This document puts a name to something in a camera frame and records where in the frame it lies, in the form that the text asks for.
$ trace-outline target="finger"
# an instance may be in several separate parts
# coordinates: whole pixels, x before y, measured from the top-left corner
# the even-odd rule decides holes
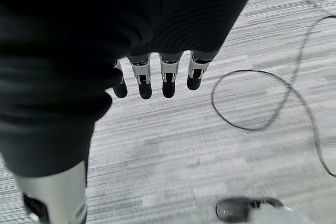
[[[126,95],[127,95],[127,86],[126,86],[124,76],[123,76],[123,73],[122,73],[120,60],[116,61],[115,65],[114,65],[114,68],[119,69],[121,71],[121,80],[117,85],[113,86],[113,91],[114,91],[114,93],[116,94],[117,97],[125,98]]]
[[[191,51],[187,79],[187,87],[190,90],[196,90],[200,87],[203,74],[218,52],[219,50],[215,52]]]
[[[152,96],[151,86],[151,58],[150,54],[141,56],[128,56],[139,85],[139,93],[143,99],[149,99]]]
[[[166,98],[171,98],[175,94],[175,80],[182,54],[182,52],[176,54],[160,54],[162,93]]]

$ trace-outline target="floor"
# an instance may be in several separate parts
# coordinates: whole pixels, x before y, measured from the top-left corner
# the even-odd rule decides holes
[[[336,13],[336,0],[314,1]],[[157,55],[151,61],[150,100],[140,98],[124,60],[129,95],[114,99],[92,142],[88,224],[219,223],[216,201],[239,195],[277,197],[316,223],[335,223],[335,179],[319,163],[309,119],[296,97],[262,132],[233,128],[210,101],[216,80],[233,70],[266,70],[289,80],[303,35],[321,16],[302,0],[250,0],[197,91],[186,87],[185,53],[172,99],[161,94]],[[336,172],[333,21],[313,31],[295,87],[315,113],[323,154]],[[267,76],[237,74],[219,85],[215,102],[235,123],[259,126],[284,91]],[[0,161],[0,223],[30,223],[21,206],[13,177]]]

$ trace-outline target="black fabric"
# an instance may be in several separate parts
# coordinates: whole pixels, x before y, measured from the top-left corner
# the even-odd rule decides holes
[[[0,0],[0,151],[18,175],[85,160],[129,54],[215,51],[247,0]]]

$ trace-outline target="black cable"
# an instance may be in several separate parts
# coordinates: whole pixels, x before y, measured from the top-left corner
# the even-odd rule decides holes
[[[293,71],[293,74],[292,74],[292,77],[290,79],[289,82],[285,81],[283,78],[273,74],[273,73],[270,73],[270,72],[266,72],[266,71],[261,71],[261,70],[254,70],[254,69],[243,69],[243,70],[236,70],[236,71],[232,71],[228,74],[225,74],[223,76],[221,76],[219,78],[219,80],[216,82],[216,84],[214,85],[213,89],[212,89],[212,92],[211,92],[211,103],[212,103],[212,106],[214,108],[214,110],[216,111],[216,113],[224,120],[226,121],[228,124],[236,127],[236,128],[239,128],[239,129],[242,129],[242,130],[246,130],[246,131],[261,131],[261,130],[264,130],[266,129],[267,127],[269,127],[271,124],[274,123],[274,121],[278,118],[278,115],[280,113],[280,111],[282,110],[282,108],[284,107],[285,103],[287,102],[287,99],[289,97],[289,95],[291,94],[291,92],[293,92],[301,101],[302,105],[304,106],[304,108],[306,109],[306,112],[308,114],[308,117],[310,119],[310,122],[311,122],[311,125],[312,125],[312,130],[313,130],[313,138],[314,138],[314,144],[315,144],[315,148],[316,148],[316,151],[317,151],[317,154],[318,154],[318,158],[323,166],[323,168],[327,171],[327,173],[333,177],[336,177],[336,175],[334,173],[332,173],[329,169],[329,167],[327,166],[324,158],[323,158],[323,155],[322,155],[322,150],[321,150],[321,142],[320,142],[320,135],[319,135],[319,130],[318,130],[318,126],[316,124],[316,120],[315,120],[315,117],[314,117],[314,113],[312,112],[312,110],[310,109],[308,103],[305,101],[305,99],[302,97],[302,95],[293,87],[293,84],[295,83],[295,80],[296,80],[296,77],[297,77],[297,74],[299,72],[299,68],[300,68],[300,64],[302,62],[302,57],[303,57],[303,51],[304,51],[304,48],[306,47],[306,44],[307,44],[307,41],[309,40],[309,36],[312,32],[312,30],[314,29],[314,27],[316,27],[316,25],[318,23],[320,23],[321,21],[325,20],[325,19],[328,19],[328,18],[336,18],[336,15],[333,15],[331,14],[330,12],[328,12],[327,10],[321,8],[320,6],[318,6],[316,3],[314,3],[313,1],[311,0],[304,0],[306,3],[312,5],[313,7],[315,7],[316,9],[324,12],[325,14],[327,14],[327,16],[323,17],[323,18],[320,18],[318,20],[316,20],[308,29],[308,31],[305,33],[304,35],[304,39],[303,39],[303,42],[302,42],[302,46],[300,48],[300,52],[296,58],[296,67]],[[257,128],[247,128],[247,127],[243,127],[243,126],[239,126],[231,121],[229,121],[227,118],[225,118],[220,112],[219,110],[217,109],[216,105],[215,105],[215,102],[214,102],[214,96],[215,96],[215,91],[218,87],[218,85],[220,84],[220,82],[232,75],[232,74],[235,74],[235,73],[239,73],[239,72],[256,72],[256,73],[262,73],[262,74],[266,74],[268,76],[271,76],[272,78],[275,78],[277,79],[278,81],[280,81],[283,85],[285,85],[287,87],[287,91],[285,93],[285,95],[283,96],[283,100],[280,102],[280,105],[275,109],[274,111],[274,114],[273,116],[271,117],[271,119],[263,126],[261,127],[257,127]]]

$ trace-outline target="black fingertip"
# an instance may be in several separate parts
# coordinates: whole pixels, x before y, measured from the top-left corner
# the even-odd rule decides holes
[[[126,95],[127,95],[127,86],[126,86],[125,81],[123,81],[121,84],[113,87],[113,91],[118,98],[125,98]]]
[[[187,79],[187,87],[190,89],[190,90],[196,90],[200,87],[201,85],[201,79],[199,78],[190,78],[190,76],[188,76],[188,79]]]
[[[166,98],[173,97],[175,94],[175,82],[162,82],[162,93]]]
[[[152,96],[151,84],[143,83],[139,85],[139,93],[142,99],[149,99]]]

